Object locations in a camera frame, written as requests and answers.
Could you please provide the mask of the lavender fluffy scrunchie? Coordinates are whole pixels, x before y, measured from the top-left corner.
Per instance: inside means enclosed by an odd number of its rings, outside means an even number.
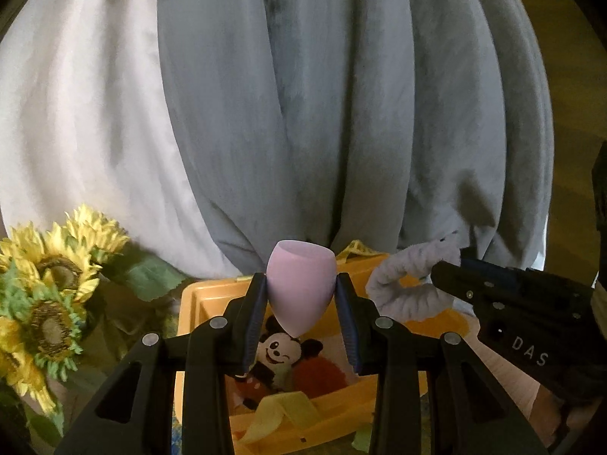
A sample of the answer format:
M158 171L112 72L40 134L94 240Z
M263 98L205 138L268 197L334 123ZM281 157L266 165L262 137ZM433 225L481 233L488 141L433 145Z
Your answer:
M454 304L454 297L432 282L432 268L440 262L461 265L455 234L410 245L388 257L370 274L366 294L380 315L399 323L437 316Z

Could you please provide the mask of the pink makeup sponge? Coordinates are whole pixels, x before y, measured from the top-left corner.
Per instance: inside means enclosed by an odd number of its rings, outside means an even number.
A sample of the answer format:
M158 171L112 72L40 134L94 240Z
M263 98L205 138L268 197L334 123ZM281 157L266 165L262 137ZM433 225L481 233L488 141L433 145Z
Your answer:
M267 293L280 326L300 337L315 326L330 303L337 280L331 249L300 240L281 240L266 266Z

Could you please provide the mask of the yellow blue plaid mat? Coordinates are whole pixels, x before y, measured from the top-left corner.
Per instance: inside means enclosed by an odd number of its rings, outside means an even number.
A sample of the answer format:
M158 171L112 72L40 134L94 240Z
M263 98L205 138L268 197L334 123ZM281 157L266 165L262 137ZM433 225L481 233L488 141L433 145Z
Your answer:
M172 420L171 454L182 454L182 425L176 416Z

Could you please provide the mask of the yellow sunflower bouquet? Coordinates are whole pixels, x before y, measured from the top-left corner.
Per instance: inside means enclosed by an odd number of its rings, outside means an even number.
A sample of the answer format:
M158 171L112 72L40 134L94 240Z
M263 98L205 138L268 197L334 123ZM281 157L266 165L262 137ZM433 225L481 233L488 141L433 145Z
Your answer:
M139 338L175 331L175 301L188 281L86 204L47 230L11 228L1 240L1 413L9 429L21 441L58 446L78 403Z

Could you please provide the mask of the Mickey Mouse plush toy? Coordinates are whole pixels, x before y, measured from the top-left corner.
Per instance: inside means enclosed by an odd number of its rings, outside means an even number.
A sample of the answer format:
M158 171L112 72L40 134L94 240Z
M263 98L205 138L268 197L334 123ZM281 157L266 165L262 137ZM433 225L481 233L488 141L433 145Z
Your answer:
M236 380L234 403L254 411L264 397L293 391L294 367L322 350L323 344L316 339L300 341L287 334L271 315L257 343L253 366L245 377Z

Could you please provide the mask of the red fluffy pompom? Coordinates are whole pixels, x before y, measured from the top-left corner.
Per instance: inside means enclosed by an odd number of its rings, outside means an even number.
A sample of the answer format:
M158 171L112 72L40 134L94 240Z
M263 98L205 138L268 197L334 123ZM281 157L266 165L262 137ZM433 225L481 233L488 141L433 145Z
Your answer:
M316 399L348 386L344 372L322 356L306 358L292 370L295 391L302 391L309 399Z

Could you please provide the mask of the orange plastic storage box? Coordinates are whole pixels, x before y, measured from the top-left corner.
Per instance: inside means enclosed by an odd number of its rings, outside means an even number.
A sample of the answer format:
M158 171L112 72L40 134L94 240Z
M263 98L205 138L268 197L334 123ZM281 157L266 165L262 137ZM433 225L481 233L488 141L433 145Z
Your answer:
M355 292L366 297L365 286L373 269L387 255L338 257L338 272L350 275ZM227 304L246 294L250 276L200 281L188 286L182 294L179 311L178 335L193 331L212 317L223 315ZM465 336L469 324L464 315L448 309L423 322L405 324L412 332L431 338L439 338L445 332ZM319 355L302 358L291 370L293 390L302 391L318 412L318 423L301 429L283 414L280 425L273 432L260 438L260 416L243 403L250 399L260 402L270 394L269 386L261 386L261 380L237 381L225 377L228 413L235 454L288 454L302 449L326 444L349 435L373 420L376 404L377 376L357 376L348 362L344 341L341 337L338 313L334 303L327 307L323 316L305 336L323 344ZM256 439L242 442L251 424L256 424Z

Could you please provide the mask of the grey curtain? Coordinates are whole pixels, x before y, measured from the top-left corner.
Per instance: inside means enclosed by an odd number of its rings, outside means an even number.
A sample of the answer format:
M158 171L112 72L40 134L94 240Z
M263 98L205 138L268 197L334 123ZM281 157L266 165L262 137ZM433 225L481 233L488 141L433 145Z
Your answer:
M521 0L157 0L157 25L188 181L241 272L282 239L544 249L552 106Z

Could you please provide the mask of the white sheer curtain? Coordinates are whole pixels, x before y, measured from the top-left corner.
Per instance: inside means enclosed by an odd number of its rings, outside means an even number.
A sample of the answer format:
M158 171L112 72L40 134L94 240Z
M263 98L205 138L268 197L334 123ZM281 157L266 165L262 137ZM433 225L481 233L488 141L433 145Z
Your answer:
M169 118L157 0L28 0L1 43L1 216L47 229L87 204L199 279L237 276Z

